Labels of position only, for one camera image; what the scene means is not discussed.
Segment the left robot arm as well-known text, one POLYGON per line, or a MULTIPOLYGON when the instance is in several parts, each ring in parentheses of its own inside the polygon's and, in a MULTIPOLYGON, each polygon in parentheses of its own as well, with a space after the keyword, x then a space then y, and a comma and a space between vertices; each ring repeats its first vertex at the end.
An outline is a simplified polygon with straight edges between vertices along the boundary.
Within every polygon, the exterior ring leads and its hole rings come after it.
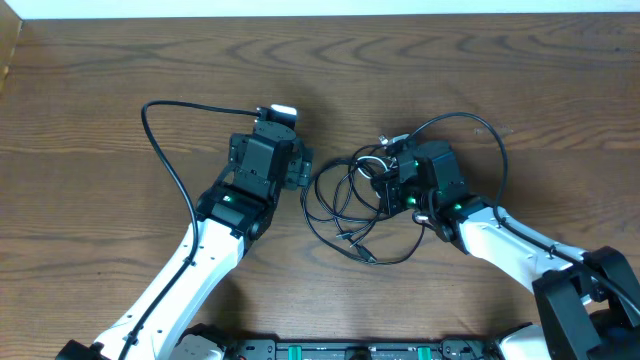
POLYGON ((259 120, 230 138, 229 163, 193 209, 166 265, 94 342, 70 340, 60 359, 221 359, 225 348, 189 325, 220 281, 271 224, 282 189, 307 184, 311 154, 292 120, 259 120))

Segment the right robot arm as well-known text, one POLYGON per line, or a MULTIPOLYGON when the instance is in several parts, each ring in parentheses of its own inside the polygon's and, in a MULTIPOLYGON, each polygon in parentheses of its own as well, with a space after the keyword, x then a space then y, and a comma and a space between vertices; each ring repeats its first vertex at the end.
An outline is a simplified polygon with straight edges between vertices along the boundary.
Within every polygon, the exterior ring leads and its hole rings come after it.
POLYGON ((498 336, 498 359, 636 359, 639 281, 624 255, 554 241, 470 192, 446 141, 383 139, 391 162, 372 179, 382 209, 412 209, 444 242, 494 265, 534 296, 540 322, 498 336))

